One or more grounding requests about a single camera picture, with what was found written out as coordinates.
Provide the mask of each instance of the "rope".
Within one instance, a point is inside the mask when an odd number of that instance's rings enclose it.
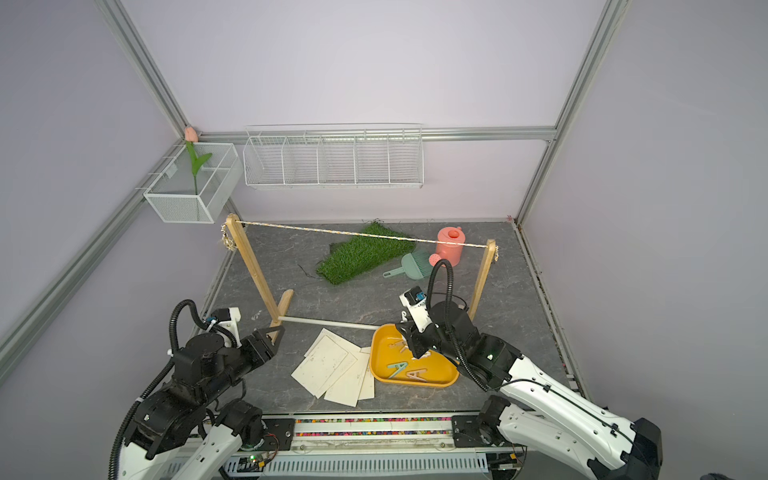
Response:
[[[374,235],[372,233],[360,233],[360,232],[344,232],[340,230],[326,230],[324,228],[308,228],[308,227],[293,227],[290,225],[277,225],[275,223],[261,223],[261,222],[246,222],[244,220],[237,220],[238,223],[242,223],[245,225],[258,225],[260,227],[275,227],[275,228],[287,228],[290,230],[304,230],[306,232],[320,232],[320,233],[337,233],[339,235],[355,235],[358,237],[373,237],[373,238],[387,238],[390,240],[405,240],[407,242],[422,242],[422,243],[444,243],[446,245],[461,245],[463,247],[477,247],[477,248],[488,248],[488,245],[480,245],[477,243],[458,243],[458,242],[443,242],[441,240],[423,240],[421,238],[408,238],[408,237],[388,237],[386,235]],[[227,233],[225,231],[225,226],[221,226],[221,231],[224,233],[224,237],[222,241],[224,242],[224,245],[227,246],[228,249],[234,250],[234,240],[227,237]],[[498,246],[496,247],[496,255],[494,261],[498,261]]]

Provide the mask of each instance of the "white wire shelf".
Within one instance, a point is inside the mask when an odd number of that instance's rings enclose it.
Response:
[[[215,222],[243,175],[243,164],[233,144],[200,142],[194,144],[194,150],[198,157],[211,154],[197,172],[197,191],[192,160],[186,147],[180,145],[144,192],[165,223]]]
[[[424,184],[418,124],[246,127],[245,181],[256,189]]]

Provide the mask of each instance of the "dustpan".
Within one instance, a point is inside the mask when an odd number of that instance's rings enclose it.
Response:
[[[421,280],[432,272],[432,266],[429,264],[429,253],[416,251],[407,253],[400,261],[400,268],[395,268],[384,272],[384,278],[404,273],[411,280]]]
[[[445,388],[458,379],[458,370],[444,356],[432,350],[414,359],[395,325],[380,326],[371,342],[371,373],[380,382]]]

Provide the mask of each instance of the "artificial grass mat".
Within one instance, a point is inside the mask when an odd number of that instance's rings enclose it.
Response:
[[[377,222],[368,225],[361,233],[410,238],[409,235],[390,230]],[[339,285],[395,257],[412,252],[415,245],[416,242],[405,240],[353,237],[348,242],[333,244],[331,254],[317,267],[316,272],[333,285]]]

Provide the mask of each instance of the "pink watering can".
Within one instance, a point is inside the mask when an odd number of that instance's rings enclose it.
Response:
[[[437,240],[441,242],[465,243],[466,237],[461,227],[446,227],[437,234]],[[440,259],[445,258],[451,262],[452,266],[458,265],[462,258],[463,245],[451,245],[448,243],[438,243],[437,251],[429,256],[429,264],[435,266]]]

